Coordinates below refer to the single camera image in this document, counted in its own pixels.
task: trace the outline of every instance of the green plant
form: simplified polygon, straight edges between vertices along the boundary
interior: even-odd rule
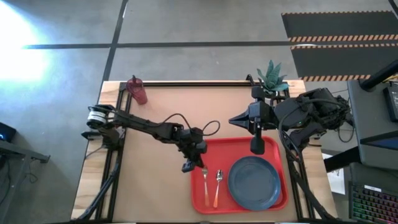
[[[274,63],[272,60],[269,61],[267,73],[264,76],[260,69],[257,68],[257,73],[262,78],[262,85],[264,92],[268,95],[272,95],[277,91],[283,91],[288,89],[289,85],[283,83],[286,75],[279,76],[280,63],[274,68]]]

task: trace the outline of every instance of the gray floor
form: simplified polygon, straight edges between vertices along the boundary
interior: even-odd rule
[[[15,127],[17,144],[51,154],[32,164],[39,181],[25,181],[9,223],[69,220],[87,142],[87,106],[98,98],[108,49],[17,50],[24,44],[110,43],[122,0],[0,1],[0,118]],[[391,10],[382,0],[130,0],[119,42],[287,40],[281,12]],[[297,78],[288,47],[117,49],[110,80],[139,75],[145,80],[243,79],[282,62],[282,73]],[[344,82],[306,83],[308,90],[346,89]],[[349,131],[342,131],[347,139]],[[344,151],[334,131],[324,149]],[[336,196],[347,217],[344,197]]]

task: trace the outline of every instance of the red tumbler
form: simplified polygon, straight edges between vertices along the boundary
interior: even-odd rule
[[[147,93],[145,92],[144,84],[141,79],[136,78],[135,75],[127,81],[126,90],[131,93],[132,97],[136,99],[139,105],[148,102]]]

